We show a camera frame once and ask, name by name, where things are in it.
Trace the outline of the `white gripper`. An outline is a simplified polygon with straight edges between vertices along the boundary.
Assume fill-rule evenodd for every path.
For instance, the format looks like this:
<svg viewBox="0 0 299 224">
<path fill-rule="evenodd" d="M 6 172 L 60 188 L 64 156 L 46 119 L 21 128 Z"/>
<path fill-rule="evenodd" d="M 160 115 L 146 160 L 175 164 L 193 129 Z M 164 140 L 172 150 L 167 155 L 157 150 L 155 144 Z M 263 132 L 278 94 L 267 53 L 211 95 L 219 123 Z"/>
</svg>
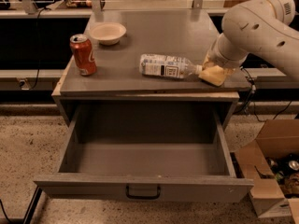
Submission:
<svg viewBox="0 0 299 224">
<path fill-rule="evenodd" d="M 233 45 L 228 39 L 217 39 L 210 47 L 202 64 L 203 69 L 219 66 L 224 79 L 230 77 L 247 58 L 248 53 Z"/>
</svg>

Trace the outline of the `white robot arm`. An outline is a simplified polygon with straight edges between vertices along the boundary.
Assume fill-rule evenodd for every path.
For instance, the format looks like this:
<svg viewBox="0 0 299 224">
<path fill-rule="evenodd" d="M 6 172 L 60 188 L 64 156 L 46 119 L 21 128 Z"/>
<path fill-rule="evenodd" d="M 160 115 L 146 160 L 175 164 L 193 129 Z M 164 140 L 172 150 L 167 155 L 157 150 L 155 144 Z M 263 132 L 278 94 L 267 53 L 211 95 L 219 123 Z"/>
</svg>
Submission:
<svg viewBox="0 0 299 224">
<path fill-rule="evenodd" d="M 294 15 L 294 0 L 251 0 L 231 7 L 199 77 L 220 86 L 253 54 L 298 80 L 299 34 L 290 27 Z"/>
</svg>

